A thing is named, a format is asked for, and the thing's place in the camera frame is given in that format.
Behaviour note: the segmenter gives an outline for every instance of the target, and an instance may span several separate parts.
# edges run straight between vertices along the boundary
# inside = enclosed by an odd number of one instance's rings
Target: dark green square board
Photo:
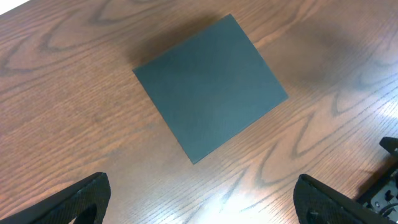
[[[194,164],[287,99],[232,15],[134,73]]]

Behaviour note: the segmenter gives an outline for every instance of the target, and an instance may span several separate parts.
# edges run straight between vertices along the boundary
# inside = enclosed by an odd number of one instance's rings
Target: dark gray square
[[[232,15],[134,73],[194,164],[287,99]]]

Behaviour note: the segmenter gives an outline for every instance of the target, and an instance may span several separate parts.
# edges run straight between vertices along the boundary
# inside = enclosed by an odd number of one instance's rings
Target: black mechanical part
[[[100,224],[111,198],[108,176],[97,172],[49,198],[0,221],[0,224]]]
[[[384,137],[380,145],[398,157],[398,139]],[[301,224],[398,223],[398,162],[355,202],[320,181],[302,174],[294,188]]]

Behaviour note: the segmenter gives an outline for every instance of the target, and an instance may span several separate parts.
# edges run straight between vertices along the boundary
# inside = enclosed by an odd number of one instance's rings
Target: wood grain
[[[0,16],[0,219],[96,172],[104,223],[298,223],[394,160],[395,0],[31,0]],[[131,70],[232,13],[290,98],[193,166]]]

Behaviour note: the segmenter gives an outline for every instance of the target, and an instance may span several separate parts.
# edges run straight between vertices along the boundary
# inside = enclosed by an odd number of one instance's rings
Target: square foam pad
[[[232,15],[133,71],[194,164],[287,99]]]

